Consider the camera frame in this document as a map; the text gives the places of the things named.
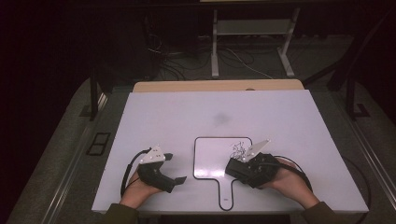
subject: table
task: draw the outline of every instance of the table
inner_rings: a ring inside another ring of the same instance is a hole
[[[141,213],[224,213],[218,204],[216,182],[192,177],[193,145],[200,136],[246,136],[253,143],[270,138],[268,152],[297,161],[316,195],[335,212],[367,211],[309,91],[298,80],[137,83],[125,106],[92,210],[105,212],[111,203],[117,203],[131,158],[142,149],[160,144],[164,152],[174,154],[163,165],[163,174],[188,178],[172,193],[148,199]],[[233,209],[227,214],[302,210],[274,190],[251,189],[236,181],[233,199]]]

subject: green sleeve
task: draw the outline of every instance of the green sleeve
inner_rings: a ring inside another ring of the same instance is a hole
[[[138,212],[128,206],[113,203],[99,224],[135,224]]]
[[[302,216],[309,224],[346,224],[347,222],[337,216],[334,211],[324,202],[306,209]]]

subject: white table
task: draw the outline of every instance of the white table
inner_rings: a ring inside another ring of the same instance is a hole
[[[209,86],[208,91],[130,94],[93,211],[105,212],[111,203],[119,202],[126,165],[137,152],[158,144],[164,152],[174,154],[163,165],[162,173],[172,178],[184,175],[188,178],[183,185],[175,186],[172,193],[149,198],[139,208],[143,214],[287,214],[303,209],[274,190],[252,189],[235,181],[233,209],[222,211],[217,182],[192,176],[194,140],[200,136],[246,136],[253,144],[269,138],[272,142],[266,152],[298,162],[315,194],[335,212],[368,211],[309,91],[298,87],[292,91],[211,91],[214,82],[230,87],[237,83],[203,81],[196,83]],[[251,80],[250,84],[260,82]],[[172,84],[196,88],[194,82]],[[157,91],[164,85],[158,84]]]

